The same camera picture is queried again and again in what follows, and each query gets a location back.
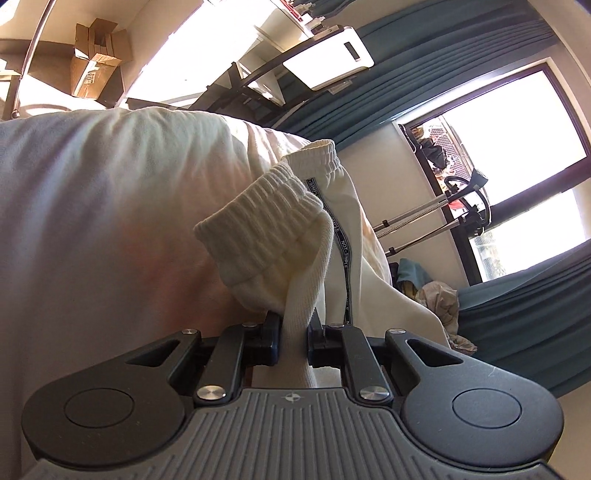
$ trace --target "elastic cuff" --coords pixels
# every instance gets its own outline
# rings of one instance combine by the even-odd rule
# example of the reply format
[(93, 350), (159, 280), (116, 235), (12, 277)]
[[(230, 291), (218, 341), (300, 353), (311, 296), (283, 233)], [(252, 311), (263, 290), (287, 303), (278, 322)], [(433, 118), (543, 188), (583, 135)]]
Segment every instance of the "elastic cuff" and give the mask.
[(286, 162), (273, 166), (220, 211), (199, 222), (195, 236), (228, 287), (268, 268), (322, 211)]
[(289, 164), (295, 176), (300, 180), (330, 175), (340, 168), (335, 142), (332, 140), (316, 140), (298, 151), (286, 155), (282, 160)]

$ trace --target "metal screw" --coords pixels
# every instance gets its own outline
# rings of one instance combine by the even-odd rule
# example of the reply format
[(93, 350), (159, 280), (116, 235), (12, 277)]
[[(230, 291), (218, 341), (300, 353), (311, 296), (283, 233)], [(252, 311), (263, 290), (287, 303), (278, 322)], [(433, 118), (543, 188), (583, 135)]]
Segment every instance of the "metal screw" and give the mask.
[(226, 396), (226, 390), (219, 385), (205, 385), (197, 390), (197, 396), (201, 400), (219, 400)]
[(359, 390), (359, 396), (368, 401), (382, 401), (390, 396), (390, 392), (384, 387), (372, 385)]

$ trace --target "white bedsheet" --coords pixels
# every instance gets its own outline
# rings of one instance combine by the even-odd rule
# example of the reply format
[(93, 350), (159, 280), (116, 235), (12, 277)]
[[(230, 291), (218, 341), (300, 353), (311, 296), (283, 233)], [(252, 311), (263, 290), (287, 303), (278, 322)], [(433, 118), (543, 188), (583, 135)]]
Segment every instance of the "white bedsheet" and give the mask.
[(181, 328), (262, 320), (192, 229), (308, 143), (159, 108), (0, 124), (0, 478), (33, 462), (20, 413), (42, 385)]

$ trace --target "metal tube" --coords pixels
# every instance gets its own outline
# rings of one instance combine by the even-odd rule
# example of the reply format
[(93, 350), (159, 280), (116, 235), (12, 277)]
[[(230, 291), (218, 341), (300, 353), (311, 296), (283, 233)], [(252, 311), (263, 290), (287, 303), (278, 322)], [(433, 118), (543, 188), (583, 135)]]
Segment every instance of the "metal tube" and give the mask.
[(37, 24), (37, 29), (33, 34), (33, 38), (31, 39), (31, 43), (29, 43), (29, 48), (27, 50), (27, 54), (25, 55), (25, 61), (22, 63), (22, 70), (21, 74), (17, 80), (17, 91), (14, 96), (14, 102), (12, 104), (12, 118), (18, 118), (21, 116), (19, 108), (21, 106), (21, 102), (19, 99), (19, 91), (21, 89), (21, 81), (22, 79), (29, 73), (29, 67), (31, 66), (31, 61), (33, 60), (33, 55), (35, 54), (35, 50), (37, 49), (37, 44), (39, 43), (39, 39), (41, 38), (41, 33), (45, 28), (45, 24), (47, 23), (47, 19), (49, 18), (49, 14), (51, 10), (53, 10), (53, 6), (56, 4), (56, 0), (48, 0), (45, 10), (43, 11), (43, 15), (41, 16), (39, 23)]
[(423, 241), (425, 241), (425, 240), (428, 240), (428, 239), (430, 239), (430, 238), (432, 238), (432, 237), (434, 237), (434, 236), (437, 236), (437, 235), (439, 235), (439, 234), (440, 234), (440, 233), (442, 233), (442, 232), (446, 232), (446, 231), (448, 231), (448, 230), (451, 230), (452, 228), (455, 228), (455, 227), (457, 227), (458, 225), (460, 225), (460, 218), (456, 218), (456, 219), (455, 219), (453, 222), (446, 223), (445, 225), (442, 225), (441, 227), (439, 227), (439, 228), (436, 228), (436, 229), (435, 229), (435, 230), (433, 230), (432, 232), (429, 232), (429, 233), (427, 233), (426, 235), (423, 235), (423, 236), (421, 236), (421, 237), (417, 238), (416, 240), (413, 240), (413, 241), (411, 241), (411, 242), (408, 242), (408, 243), (406, 243), (406, 244), (402, 245), (402, 246), (401, 246), (401, 247), (399, 247), (399, 248), (395, 248), (395, 249), (394, 249), (394, 250), (395, 250), (394, 252), (389, 252), (389, 251), (388, 251), (388, 252), (384, 252), (384, 253), (386, 254), (386, 257), (391, 257), (391, 256), (393, 256), (393, 255), (397, 255), (397, 254), (399, 254), (399, 253), (400, 253), (402, 250), (405, 250), (405, 249), (407, 249), (408, 247), (411, 247), (411, 246), (413, 246), (413, 245), (419, 244), (419, 243), (421, 243), (421, 242), (423, 242)]
[(384, 223), (382, 222), (379, 225), (376, 225), (372, 228), (374, 229), (374, 232), (379, 232), (380, 230), (388, 228), (389, 226), (399, 222), (400, 220), (404, 220), (406, 217), (414, 215), (415, 213), (420, 212), (421, 210), (424, 210), (424, 209), (430, 207), (431, 205), (435, 205), (436, 203), (440, 203), (445, 199), (447, 199), (447, 195), (445, 193), (442, 193), (441, 195), (435, 197), (433, 200), (429, 200), (427, 203), (424, 203), (423, 205), (413, 208), (412, 210), (409, 210), (408, 212), (403, 213), (402, 215), (398, 215), (397, 217), (395, 217), (391, 220), (385, 220), (387, 225), (384, 225)]

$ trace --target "black metal frame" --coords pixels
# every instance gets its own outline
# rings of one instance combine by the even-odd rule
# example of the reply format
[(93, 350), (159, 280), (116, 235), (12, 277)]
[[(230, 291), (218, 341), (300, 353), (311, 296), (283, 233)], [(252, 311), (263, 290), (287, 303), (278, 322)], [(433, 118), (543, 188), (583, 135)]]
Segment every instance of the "black metal frame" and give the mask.
[[(469, 102), (474, 98), (480, 97), (488, 92), (502, 87), (503, 85), (507, 85), (508, 83), (514, 82), (515, 80), (525, 78), (538, 72), (544, 72), (548, 81), (554, 88), (554, 91), (556, 91), (556, 94), (560, 98), (560, 101), (562, 102), (577, 132), (581, 145), (583, 146), (585, 158), (565, 168), (561, 172), (558, 172), (549, 179), (541, 181), (529, 189), (526, 189), (523, 192), (520, 192), (502, 202), (491, 205), (492, 221), (489, 229), (499, 226), (500, 224), (511, 220), (512, 218), (526, 212), (527, 210), (530, 210), (534, 206), (539, 205), (549, 198), (552, 198), (559, 193), (566, 192), (588, 178), (591, 178), (591, 142), (584, 131), (583, 124), (581, 123), (577, 112), (570, 103), (567, 93), (564, 91), (560, 81), (552, 71), (550, 65), (545, 62), (540, 63), (536, 66), (521, 70), (520, 72), (516, 72), (505, 78), (499, 79), (495, 82), (485, 85), (482, 88), (479, 88), (478, 90), (475, 90), (474, 92), (470, 92), (467, 95), (463, 95), (456, 100), (442, 105), (430, 113), (423, 115), (405, 125), (406, 129), (410, 130), (411, 128), (422, 125), (423, 123), (440, 116), (459, 105)], [(431, 170), (427, 159), (424, 157), (424, 155), (421, 155), (419, 152), (417, 152), (417, 160), (425, 172), (433, 192), (435, 195), (440, 195), (441, 188), (437, 182), (437, 179), (435, 178), (435, 174)], [(453, 220), (453, 215), (449, 207), (445, 207), (442, 210), (447, 222)], [(480, 270), (478, 269), (476, 257), (469, 242), (471, 234), (463, 230), (462, 227), (454, 228), (451, 230), (451, 232), (456, 243), (460, 259), (462, 260), (464, 270), (466, 271), (469, 284), (474, 285), (476, 283), (481, 283), (482, 277), (480, 275)]]

